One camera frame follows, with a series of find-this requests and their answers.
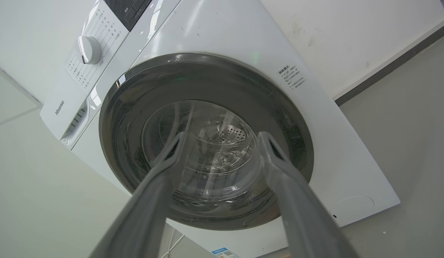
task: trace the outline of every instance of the white knob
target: white knob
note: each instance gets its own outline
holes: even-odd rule
[[[77,59],[84,64],[97,64],[101,60],[101,46],[93,37],[79,36],[74,44]]]

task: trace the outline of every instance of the front-loading washing machine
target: front-loading washing machine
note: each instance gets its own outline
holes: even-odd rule
[[[335,102],[256,0],[101,0],[41,117],[126,194],[189,115],[201,117],[167,223],[210,252],[288,245],[276,197],[252,175],[268,131],[339,226],[399,199]]]

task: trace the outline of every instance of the blue and white sticker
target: blue and white sticker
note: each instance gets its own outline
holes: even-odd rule
[[[219,250],[212,251],[212,253],[214,253],[214,255],[219,258],[240,258],[238,255],[235,255],[227,248],[221,248]]]

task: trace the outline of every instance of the round glass door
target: round glass door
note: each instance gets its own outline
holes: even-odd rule
[[[184,130],[193,145],[168,216],[183,224],[238,230],[280,216],[259,173],[259,131],[311,178],[311,136],[294,104],[262,75],[222,57],[170,54],[135,66],[111,88],[99,119],[106,159],[130,192]]]

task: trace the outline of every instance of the white cable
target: white cable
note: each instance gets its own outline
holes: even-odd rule
[[[171,245],[173,244],[174,234],[176,233],[176,229],[173,228],[173,232],[171,233],[171,239],[169,240],[168,245],[168,258],[171,258]]]
[[[170,251],[173,250],[173,249],[175,248],[175,246],[176,246],[179,242],[181,242],[181,240],[183,239],[183,237],[184,237],[184,235],[181,235],[181,237],[179,237],[179,239],[176,241],[176,243],[174,243],[174,245],[171,246]],[[161,258],[165,258],[166,255],[168,255],[168,253],[165,253]]]

